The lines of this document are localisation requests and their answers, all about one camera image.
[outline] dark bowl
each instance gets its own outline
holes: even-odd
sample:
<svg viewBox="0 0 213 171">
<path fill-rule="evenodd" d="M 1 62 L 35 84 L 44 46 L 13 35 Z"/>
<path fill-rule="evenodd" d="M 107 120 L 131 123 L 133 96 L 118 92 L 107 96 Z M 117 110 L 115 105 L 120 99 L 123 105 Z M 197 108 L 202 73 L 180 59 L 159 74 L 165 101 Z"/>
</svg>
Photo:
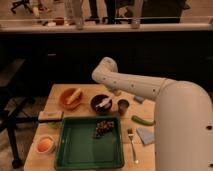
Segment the dark bowl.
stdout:
<svg viewBox="0 0 213 171">
<path fill-rule="evenodd" d="M 97 107 L 98 104 L 100 104 L 102 102 L 103 99 L 107 98 L 109 96 L 105 95 L 105 94 L 98 94 L 96 96 L 94 96 L 90 102 L 91 108 L 97 113 L 97 114 L 107 114 L 111 107 L 112 107 L 112 100 L 109 101 L 109 105 L 106 104 L 103 107 Z"/>
</svg>

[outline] cucumber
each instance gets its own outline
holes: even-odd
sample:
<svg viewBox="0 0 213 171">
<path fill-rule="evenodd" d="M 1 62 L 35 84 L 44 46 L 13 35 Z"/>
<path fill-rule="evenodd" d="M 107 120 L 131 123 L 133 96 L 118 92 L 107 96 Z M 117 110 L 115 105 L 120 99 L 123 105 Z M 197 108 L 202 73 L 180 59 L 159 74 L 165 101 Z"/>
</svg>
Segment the cucumber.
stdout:
<svg viewBox="0 0 213 171">
<path fill-rule="evenodd" d="M 136 115 L 132 115 L 132 121 L 136 122 L 136 123 L 139 123 L 141 125 L 146 125 L 146 126 L 153 126 L 154 125 L 154 121 L 147 121 L 147 120 L 144 120 Z"/>
</svg>

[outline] fork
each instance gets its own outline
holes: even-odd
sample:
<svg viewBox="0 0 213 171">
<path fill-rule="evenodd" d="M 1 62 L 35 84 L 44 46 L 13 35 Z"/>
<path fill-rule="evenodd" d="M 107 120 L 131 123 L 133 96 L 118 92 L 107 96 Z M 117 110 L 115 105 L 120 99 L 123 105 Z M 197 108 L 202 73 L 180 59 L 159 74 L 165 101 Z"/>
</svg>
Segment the fork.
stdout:
<svg viewBox="0 0 213 171">
<path fill-rule="evenodd" d="M 129 137 L 129 139 L 131 141 L 131 145 L 132 145 L 133 160 L 134 160 L 135 164 L 138 164 L 139 161 L 138 161 L 138 159 L 136 157 L 135 148 L 134 148 L 134 145 L 133 145 L 134 134 L 133 134 L 132 128 L 127 129 L 127 133 L 128 133 L 128 137 Z"/>
</svg>

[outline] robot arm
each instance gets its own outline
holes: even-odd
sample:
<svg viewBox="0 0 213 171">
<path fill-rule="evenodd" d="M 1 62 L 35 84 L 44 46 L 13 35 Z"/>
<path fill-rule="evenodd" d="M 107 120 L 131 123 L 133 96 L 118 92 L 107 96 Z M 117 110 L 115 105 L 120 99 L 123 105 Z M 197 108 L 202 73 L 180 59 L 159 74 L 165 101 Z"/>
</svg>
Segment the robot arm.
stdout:
<svg viewBox="0 0 213 171">
<path fill-rule="evenodd" d="M 109 88 L 120 89 L 150 100 L 155 100 L 159 92 L 175 80 L 117 73 L 116 62 L 105 57 L 92 73 L 92 78 Z"/>
<path fill-rule="evenodd" d="M 117 72 L 116 62 L 105 57 L 92 78 L 156 102 L 156 171 L 213 170 L 213 111 L 206 91 L 188 81 Z"/>
</svg>

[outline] green tray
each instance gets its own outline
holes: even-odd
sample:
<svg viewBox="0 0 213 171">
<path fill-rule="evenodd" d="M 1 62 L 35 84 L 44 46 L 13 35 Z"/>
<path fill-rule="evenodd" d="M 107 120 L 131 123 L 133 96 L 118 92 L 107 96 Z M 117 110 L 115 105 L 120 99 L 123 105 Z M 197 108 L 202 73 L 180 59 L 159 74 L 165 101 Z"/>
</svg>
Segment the green tray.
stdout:
<svg viewBox="0 0 213 171">
<path fill-rule="evenodd" d="M 96 123 L 114 121 L 115 127 L 93 138 Z M 55 169 L 114 169 L 124 166 L 120 120 L 116 117 L 71 117 L 62 122 Z"/>
</svg>

